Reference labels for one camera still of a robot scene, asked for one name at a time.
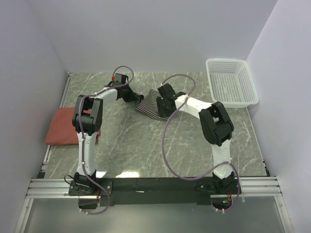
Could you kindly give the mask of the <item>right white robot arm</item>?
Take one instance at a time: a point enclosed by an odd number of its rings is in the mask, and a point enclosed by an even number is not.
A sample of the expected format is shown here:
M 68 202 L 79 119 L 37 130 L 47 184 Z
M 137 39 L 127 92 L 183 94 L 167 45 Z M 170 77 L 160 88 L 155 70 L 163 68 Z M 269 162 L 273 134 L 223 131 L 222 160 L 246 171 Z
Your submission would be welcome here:
M 176 93 L 168 83 L 158 88 L 160 97 L 156 98 L 161 117 L 172 117 L 182 111 L 200 120 L 202 132 L 211 144 L 214 169 L 213 188 L 217 193 L 225 193 L 233 184 L 235 176 L 230 166 L 230 142 L 234 131 L 233 123 L 221 102 L 209 103 L 184 92 Z

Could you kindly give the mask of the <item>striped multicolour tank top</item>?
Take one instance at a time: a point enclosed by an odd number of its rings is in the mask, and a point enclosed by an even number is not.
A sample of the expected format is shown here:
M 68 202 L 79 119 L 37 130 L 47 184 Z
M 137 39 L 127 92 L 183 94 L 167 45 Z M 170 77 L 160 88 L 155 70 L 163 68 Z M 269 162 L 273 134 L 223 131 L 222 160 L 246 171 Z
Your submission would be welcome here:
M 151 119 L 167 121 L 168 117 L 162 117 L 158 114 L 157 97 L 161 97 L 160 93 L 157 90 L 150 89 L 143 100 L 135 102 L 135 110 Z

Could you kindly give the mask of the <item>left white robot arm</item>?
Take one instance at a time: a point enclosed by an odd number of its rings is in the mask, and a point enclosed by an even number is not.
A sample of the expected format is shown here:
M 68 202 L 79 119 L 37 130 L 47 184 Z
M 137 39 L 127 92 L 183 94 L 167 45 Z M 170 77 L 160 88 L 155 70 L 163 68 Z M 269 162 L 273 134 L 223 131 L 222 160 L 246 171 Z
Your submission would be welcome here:
M 103 121 L 103 106 L 118 99 L 126 103 L 142 101 L 129 87 L 125 74 L 113 73 L 112 80 L 102 90 L 92 95 L 79 95 L 74 109 L 72 125 L 78 136 L 79 163 L 74 182 L 86 195 L 96 192 L 95 142 Z

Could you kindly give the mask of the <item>rust red tank top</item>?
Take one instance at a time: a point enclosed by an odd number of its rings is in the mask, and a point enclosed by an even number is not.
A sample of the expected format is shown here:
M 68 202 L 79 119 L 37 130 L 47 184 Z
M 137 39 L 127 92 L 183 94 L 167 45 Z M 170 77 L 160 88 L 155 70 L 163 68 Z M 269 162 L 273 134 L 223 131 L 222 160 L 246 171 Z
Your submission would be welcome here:
M 72 118 L 75 108 L 59 108 L 52 119 L 45 144 L 51 146 L 78 145 L 79 139 Z

